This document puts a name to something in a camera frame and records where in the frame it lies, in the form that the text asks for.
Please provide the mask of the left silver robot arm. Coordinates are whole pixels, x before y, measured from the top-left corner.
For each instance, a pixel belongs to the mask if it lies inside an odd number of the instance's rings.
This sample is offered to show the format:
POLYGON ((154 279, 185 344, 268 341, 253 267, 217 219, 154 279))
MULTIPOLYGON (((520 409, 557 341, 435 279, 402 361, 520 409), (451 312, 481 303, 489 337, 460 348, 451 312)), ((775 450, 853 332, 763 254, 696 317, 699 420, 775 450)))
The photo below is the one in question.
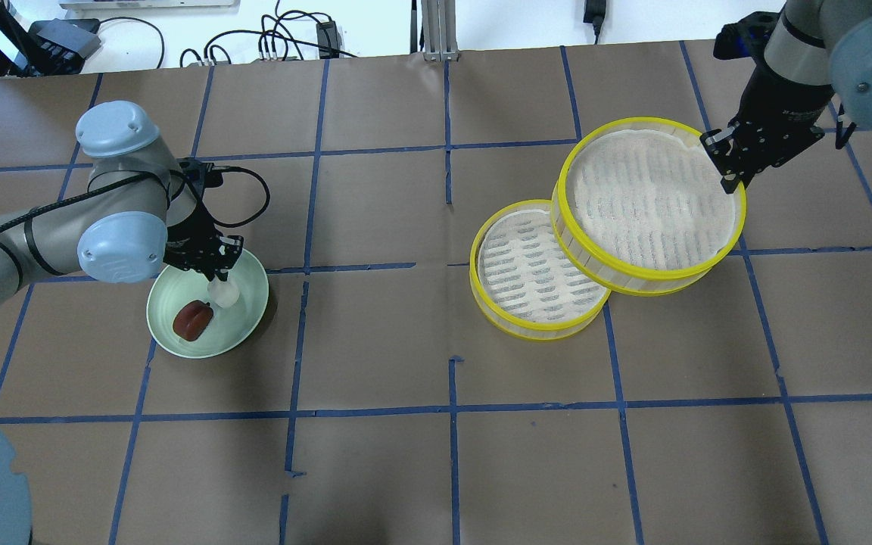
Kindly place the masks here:
POLYGON ((168 265, 228 279, 244 239, 221 232, 205 207, 208 164, 176 157, 132 102, 91 107, 75 133, 92 160, 86 193, 0 215, 0 304, 77 272, 136 283, 168 265))

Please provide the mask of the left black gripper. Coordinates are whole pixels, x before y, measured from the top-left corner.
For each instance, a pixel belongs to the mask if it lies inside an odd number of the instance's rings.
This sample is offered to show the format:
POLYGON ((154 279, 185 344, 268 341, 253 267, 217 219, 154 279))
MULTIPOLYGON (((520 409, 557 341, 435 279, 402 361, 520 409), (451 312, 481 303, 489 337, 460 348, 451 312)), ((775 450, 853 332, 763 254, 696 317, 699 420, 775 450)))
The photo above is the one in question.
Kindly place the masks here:
POLYGON ((227 282, 243 248, 244 238, 218 230, 204 204, 176 199, 167 208, 166 265, 194 270, 208 282, 227 282))

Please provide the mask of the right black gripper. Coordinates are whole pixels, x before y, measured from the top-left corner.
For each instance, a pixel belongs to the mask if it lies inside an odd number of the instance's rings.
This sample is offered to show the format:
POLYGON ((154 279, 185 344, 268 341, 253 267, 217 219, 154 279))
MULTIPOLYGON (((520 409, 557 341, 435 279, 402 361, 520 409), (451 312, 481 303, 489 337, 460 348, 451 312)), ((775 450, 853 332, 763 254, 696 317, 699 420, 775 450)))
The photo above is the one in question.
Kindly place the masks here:
POLYGON ((833 96, 828 84, 793 82, 758 59, 737 113, 726 126, 699 138, 724 193, 733 194, 764 170, 781 167, 817 144, 824 137, 817 121, 833 96))

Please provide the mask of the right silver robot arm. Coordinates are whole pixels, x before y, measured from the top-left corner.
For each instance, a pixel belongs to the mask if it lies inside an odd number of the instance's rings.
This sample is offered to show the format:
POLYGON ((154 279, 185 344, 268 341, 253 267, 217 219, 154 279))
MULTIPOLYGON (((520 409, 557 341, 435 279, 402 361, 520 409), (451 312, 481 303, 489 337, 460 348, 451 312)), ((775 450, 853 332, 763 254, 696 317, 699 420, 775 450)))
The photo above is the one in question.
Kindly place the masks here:
POLYGON ((755 11, 724 25, 712 54, 754 63, 737 113, 700 137, 726 193, 817 144, 818 120, 834 99, 837 148, 858 128, 872 131, 872 1, 788 1, 777 13, 755 11))

